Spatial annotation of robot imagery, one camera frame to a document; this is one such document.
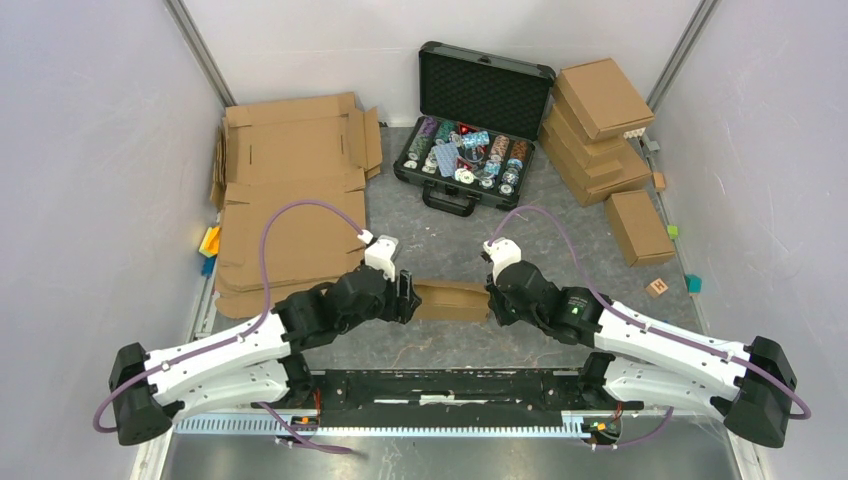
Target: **poker chip set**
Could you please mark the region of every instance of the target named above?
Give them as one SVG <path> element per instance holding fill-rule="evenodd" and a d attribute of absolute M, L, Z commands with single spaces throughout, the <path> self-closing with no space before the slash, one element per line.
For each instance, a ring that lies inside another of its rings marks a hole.
<path fill-rule="evenodd" d="M 461 130 L 468 133 L 461 135 Z M 530 143 L 506 135 L 489 135 L 486 130 L 471 130 L 451 120 L 424 117 L 406 151 L 403 168 L 436 178 L 453 178 L 463 185 L 477 185 L 507 197 L 513 195 L 523 175 Z"/>
<path fill-rule="evenodd" d="M 422 46 L 418 58 L 424 116 L 395 161 L 395 176 L 422 186 L 425 205 L 455 215 L 470 215 L 477 203 L 515 208 L 555 72 L 437 42 Z"/>

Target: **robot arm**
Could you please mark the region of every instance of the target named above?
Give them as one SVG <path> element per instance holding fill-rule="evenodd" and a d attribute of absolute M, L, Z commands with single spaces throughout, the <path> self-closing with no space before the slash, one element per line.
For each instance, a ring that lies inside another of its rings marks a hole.
<path fill-rule="evenodd" d="M 601 296 L 613 309 L 643 323 L 641 328 L 607 310 L 587 288 L 558 288 L 547 281 L 535 265 L 521 260 L 521 250 L 507 239 L 484 244 L 484 258 L 493 264 L 486 289 L 500 325 L 521 320 L 565 344 L 650 362 L 592 353 L 581 370 L 583 395 L 590 403 L 611 398 L 692 410 L 723 421 L 729 430 L 754 443 L 783 445 L 791 399 L 730 361 L 731 357 L 747 360 L 794 391 L 795 375 L 777 343 L 757 337 L 744 345 L 699 335 Z M 727 356 L 703 352 L 695 345 Z"/>
<path fill-rule="evenodd" d="M 135 445 L 166 432 L 172 423 L 198 413 L 250 402 L 303 399 L 311 391 L 309 370 L 300 352 L 327 345 L 366 320 L 406 324 L 421 299 L 408 272 L 396 273 L 397 240 L 370 242 L 364 264 L 335 283 L 291 294 L 277 303 L 264 323 L 242 336 L 260 317 L 202 340 L 146 352 L 138 343 L 118 352 L 109 381 L 114 391 L 153 367 L 161 371 L 128 389 L 113 402 L 122 445 Z M 219 348 L 211 346 L 235 337 Z M 202 355 L 168 362 L 179 355 Z"/>

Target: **wooden block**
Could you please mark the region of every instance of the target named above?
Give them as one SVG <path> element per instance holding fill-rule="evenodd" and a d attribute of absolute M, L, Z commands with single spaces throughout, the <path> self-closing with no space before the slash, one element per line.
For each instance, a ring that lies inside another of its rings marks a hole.
<path fill-rule="evenodd" d="M 654 172 L 653 177 L 654 177 L 654 190 L 656 190 L 657 193 L 665 190 L 665 175 L 663 175 L 660 172 Z"/>
<path fill-rule="evenodd" d="M 665 293 L 666 290 L 668 290 L 668 285 L 666 285 L 665 282 L 662 281 L 662 278 L 654 280 L 653 282 L 651 282 L 650 285 L 645 288 L 645 291 L 648 292 L 648 295 L 653 298 L 659 297 L 660 295 Z"/>

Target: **flattened cardboard box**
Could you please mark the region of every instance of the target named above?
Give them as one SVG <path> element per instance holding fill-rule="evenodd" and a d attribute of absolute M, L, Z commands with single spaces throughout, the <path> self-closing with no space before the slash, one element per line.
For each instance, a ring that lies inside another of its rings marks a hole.
<path fill-rule="evenodd" d="M 312 198 L 335 205 L 365 225 L 365 178 L 361 169 L 297 182 L 231 183 L 221 218 L 217 280 L 234 291 L 262 288 L 259 241 L 265 224 L 282 205 Z M 271 286 L 338 277 L 362 259 L 362 242 L 350 226 L 317 206 L 291 209 L 277 218 L 265 246 Z"/>
<path fill-rule="evenodd" d="M 223 208 L 227 184 L 296 182 L 351 168 L 379 173 L 377 110 L 356 108 L 352 92 L 230 107 L 223 120 L 210 199 Z"/>
<path fill-rule="evenodd" d="M 313 280 L 296 285 L 271 289 L 271 304 L 285 300 L 295 292 L 308 290 L 322 282 L 335 282 L 336 278 Z M 448 282 L 443 280 L 413 280 L 415 291 L 421 296 L 422 305 L 415 310 L 416 320 L 453 320 L 483 323 L 489 316 L 489 293 L 482 284 Z M 221 314 L 230 318 L 254 317 L 262 313 L 264 293 L 230 292 L 218 283 L 215 289 L 221 297 L 215 303 Z"/>
<path fill-rule="evenodd" d="M 292 293 L 309 290 L 319 283 L 335 282 L 336 280 L 338 280 L 338 277 L 315 279 L 293 285 L 272 287 L 271 305 L 273 306 L 275 303 L 285 300 Z M 215 301 L 215 307 L 222 315 L 229 318 L 249 318 L 262 313 L 265 293 L 261 288 L 249 292 L 236 292 L 216 280 L 215 291 L 221 294 L 220 298 Z"/>

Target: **cardboard box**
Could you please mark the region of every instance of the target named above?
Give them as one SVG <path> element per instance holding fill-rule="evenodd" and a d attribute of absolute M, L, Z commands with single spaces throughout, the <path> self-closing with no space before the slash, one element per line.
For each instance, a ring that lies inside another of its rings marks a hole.
<path fill-rule="evenodd" d="M 633 148 L 628 146 L 623 149 L 618 161 L 621 162 L 621 173 L 618 177 L 597 187 L 580 187 L 567 169 L 560 170 L 559 175 L 574 194 L 577 203 L 586 207 L 606 200 L 613 193 L 637 190 L 648 183 L 648 179 L 651 178 L 651 169 Z"/>
<path fill-rule="evenodd" d="M 592 140 L 586 135 L 583 126 L 580 125 L 580 121 L 574 115 L 574 111 L 566 102 L 562 92 L 557 88 L 554 88 L 553 92 L 556 102 L 551 108 L 546 123 L 551 126 L 565 146 L 577 157 L 580 165 L 589 167 L 618 158 L 621 149 L 627 145 L 627 140 L 621 135 L 605 140 Z"/>
<path fill-rule="evenodd" d="M 483 323 L 489 316 L 489 292 L 479 283 L 414 280 L 422 304 L 413 319 Z"/>
<path fill-rule="evenodd" d="M 261 310 L 259 239 L 281 206 L 323 200 L 365 226 L 365 179 L 379 172 L 382 149 L 376 110 L 362 112 L 355 103 L 353 93 L 344 93 L 227 109 L 211 194 L 222 210 L 216 305 L 225 315 Z M 362 252 L 331 212 L 290 210 L 268 237 L 270 284 L 282 295 L 336 279 L 359 264 Z"/>
<path fill-rule="evenodd" d="M 556 88 L 592 140 L 647 127 L 654 114 L 611 58 L 560 71 Z"/>
<path fill-rule="evenodd" d="M 674 257 L 674 246 L 648 192 L 616 193 L 604 209 L 627 265 L 658 265 Z"/>
<path fill-rule="evenodd" d="M 262 185 L 320 178 L 383 160 L 377 109 L 362 112 L 351 93 L 227 109 L 210 199 L 223 208 L 227 184 Z"/>
<path fill-rule="evenodd" d="M 560 141 L 556 134 L 551 133 L 547 125 L 542 125 L 539 133 L 539 144 L 545 149 L 548 158 L 557 170 L 566 170 L 574 178 L 580 188 L 593 188 L 618 178 L 622 172 L 621 162 L 612 160 L 598 166 L 583 168 L 577 163 L 574 155 Z"/>
<path fill-rule="evenodd" d="M 284 285 L 271 289 L 271 305 L 285 300 L 295 292 L 308 290 L 322 282 L 335 282 L 338 278 L 312 280 L 295 285 Z M 421 296 L 422 304 L 415 310 L 416 320 L 453 320 L 484 323 L 489 316 L 489 293 L 479 283 L 448 282 L 443 280 L 415 279 L 415 291 Z M 262 290 L 233 292 L 225 286 L 215 284 L 221 297 L 215 306 L 221 314 L 230 318 L 248 318 L 262 313 L 264 294 Z"/>

